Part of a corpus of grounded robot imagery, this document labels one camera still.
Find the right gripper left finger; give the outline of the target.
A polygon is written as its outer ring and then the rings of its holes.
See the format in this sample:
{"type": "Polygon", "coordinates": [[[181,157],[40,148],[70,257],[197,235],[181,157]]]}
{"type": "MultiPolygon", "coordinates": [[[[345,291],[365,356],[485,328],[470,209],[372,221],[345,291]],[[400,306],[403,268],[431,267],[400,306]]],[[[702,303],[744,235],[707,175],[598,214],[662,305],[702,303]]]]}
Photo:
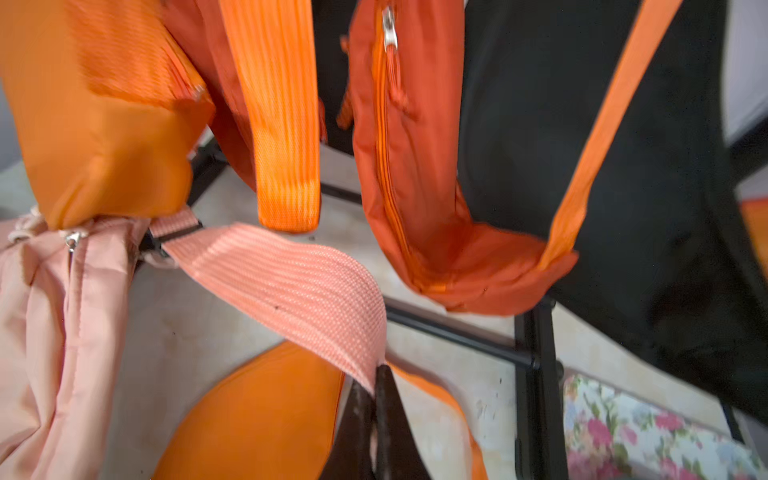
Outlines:
{"type": "Polygon", "coordinates": [[[353,381],[320,480],[373,480],[371,438],[374,398],[353,381]]]}

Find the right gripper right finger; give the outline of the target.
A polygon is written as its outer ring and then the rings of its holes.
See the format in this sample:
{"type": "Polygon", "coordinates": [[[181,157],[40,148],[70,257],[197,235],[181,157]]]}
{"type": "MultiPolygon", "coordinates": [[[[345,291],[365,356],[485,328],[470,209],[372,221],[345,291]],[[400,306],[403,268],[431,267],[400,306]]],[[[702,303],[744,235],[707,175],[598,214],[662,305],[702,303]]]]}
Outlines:
{"type": "Polygon", "coordinates": [[[388,365],[376,371],[377,479],[429,480],[431,478],[411,431],[403,403],[388,365]]]}

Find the pink waist bag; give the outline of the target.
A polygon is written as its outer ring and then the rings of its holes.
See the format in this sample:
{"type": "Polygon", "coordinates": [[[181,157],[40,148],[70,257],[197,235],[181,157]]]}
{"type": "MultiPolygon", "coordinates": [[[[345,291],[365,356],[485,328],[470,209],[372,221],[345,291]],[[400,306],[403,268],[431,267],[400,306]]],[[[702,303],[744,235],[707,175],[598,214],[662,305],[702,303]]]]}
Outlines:
{"type": "Polygon", "coordinates": [[[194,213],[68,231],[37,211],[1,225],[1,475],[94,479],[104,458],[128,291],[151,233],[175,267],[367,390],[386,349],[370,273],[346,254],[194,213]]]}

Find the orange zip waist bag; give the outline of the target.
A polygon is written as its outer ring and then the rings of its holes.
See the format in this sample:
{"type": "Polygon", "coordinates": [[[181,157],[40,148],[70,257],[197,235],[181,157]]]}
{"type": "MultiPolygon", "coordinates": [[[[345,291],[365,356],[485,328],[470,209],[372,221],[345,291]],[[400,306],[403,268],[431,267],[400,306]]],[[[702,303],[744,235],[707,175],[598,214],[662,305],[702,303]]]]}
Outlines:
{"type": "Polygon", "coordinates": [[[644,1],[546,240],[472,220],[456,178],[464,60],[460,1],[361,1],[338,121],[353,128],[366,218],[415,292],[456,312],[532,309],[577,262],[590,190],[679,10],[644,1]]]}

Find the black sling bag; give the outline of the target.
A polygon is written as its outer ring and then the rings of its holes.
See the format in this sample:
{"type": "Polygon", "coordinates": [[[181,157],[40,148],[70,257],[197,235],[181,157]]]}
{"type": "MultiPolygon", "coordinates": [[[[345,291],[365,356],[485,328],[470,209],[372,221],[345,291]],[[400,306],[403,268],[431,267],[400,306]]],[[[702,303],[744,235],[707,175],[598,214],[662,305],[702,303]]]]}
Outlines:
{"type": "MultiPolygon", "coordinates": [[[[467,4],[458,180],[472,217],[546,237],[635,1],[467,4]]],[[[590,192],[551,295],[649,364],[767,418],[767,283],[721,127],[727,5],[686,1],[590,192]]]]}

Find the dark orange waist bag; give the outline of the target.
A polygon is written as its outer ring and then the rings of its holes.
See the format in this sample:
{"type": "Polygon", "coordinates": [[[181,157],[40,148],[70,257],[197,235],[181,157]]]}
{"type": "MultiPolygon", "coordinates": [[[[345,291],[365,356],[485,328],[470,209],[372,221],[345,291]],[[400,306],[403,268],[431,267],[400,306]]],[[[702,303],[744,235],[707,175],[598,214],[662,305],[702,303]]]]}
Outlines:
{"type": "Polygon", "coordinates": [[[215,105],[214,136],[235,172],[257,187],[245,96],[218,1],[165,1],[163,22],[205,81],[215,105]]]}

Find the bright orange crescent bag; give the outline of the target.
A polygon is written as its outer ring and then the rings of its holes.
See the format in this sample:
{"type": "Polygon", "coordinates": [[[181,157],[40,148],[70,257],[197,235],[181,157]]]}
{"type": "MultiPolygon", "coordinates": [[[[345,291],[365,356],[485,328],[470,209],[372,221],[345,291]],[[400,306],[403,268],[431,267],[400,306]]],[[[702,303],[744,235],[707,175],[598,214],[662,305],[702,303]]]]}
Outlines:
{"type": "MultiPolygon", "coordinates": [[[[2,3],[2,85],[49,226],[161,217],[186,202],[188,157],[215,105],[164,25],[164,2],[2,3]]],[[[322,131],[312,6],[218,2],[250,119],[260,223],[311,231],[322,131]]]]}

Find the orange sling bag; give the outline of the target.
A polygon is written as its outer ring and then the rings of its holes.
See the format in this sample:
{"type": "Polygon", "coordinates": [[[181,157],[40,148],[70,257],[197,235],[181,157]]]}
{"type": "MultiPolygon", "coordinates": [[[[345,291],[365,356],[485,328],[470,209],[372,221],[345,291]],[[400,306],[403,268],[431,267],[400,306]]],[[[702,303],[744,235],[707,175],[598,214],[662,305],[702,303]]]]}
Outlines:
{"type": "Polygon", "coordinates": [[[764,279],[768,275],[768,199],[742,201],[740,212],[764,279]]]}

